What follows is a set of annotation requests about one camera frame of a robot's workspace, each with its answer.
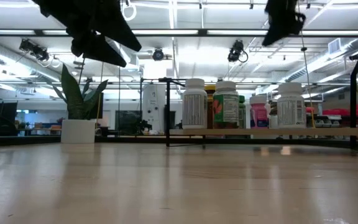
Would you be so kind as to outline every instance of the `wooden table surface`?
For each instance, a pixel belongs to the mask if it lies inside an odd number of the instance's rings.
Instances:
[[[3,224],[358,224],[358,156],[313,146],[0,147]]]

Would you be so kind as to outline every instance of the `desk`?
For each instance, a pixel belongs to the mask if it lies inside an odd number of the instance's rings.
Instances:
[[[24,136],[30,136],[32,131],[35,131],[37,135],[38,131],[49,131],[49,135],[60,135],[62,133],[61,129],[50,129],[50,128],[24,128],[18,129],[19,132],[24,131]],[[59,134],[52,134],[52,131],[59,131]]]

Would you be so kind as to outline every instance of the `white plant pot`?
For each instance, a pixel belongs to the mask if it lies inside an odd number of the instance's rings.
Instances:
[[[66,119],[62,124],[62,143],[94,143],[95,121]]]

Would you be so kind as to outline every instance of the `wooden shelf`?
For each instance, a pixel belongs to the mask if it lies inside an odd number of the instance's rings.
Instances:
[[[358,128],[296,128],[296,129],[171,129],[172,135],[302,135],[358,136]]]

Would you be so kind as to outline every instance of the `green bottle label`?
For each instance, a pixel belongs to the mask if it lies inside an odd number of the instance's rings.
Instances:
[[[237,95],[213,96],[214,122],[239,121],[239,97]]]

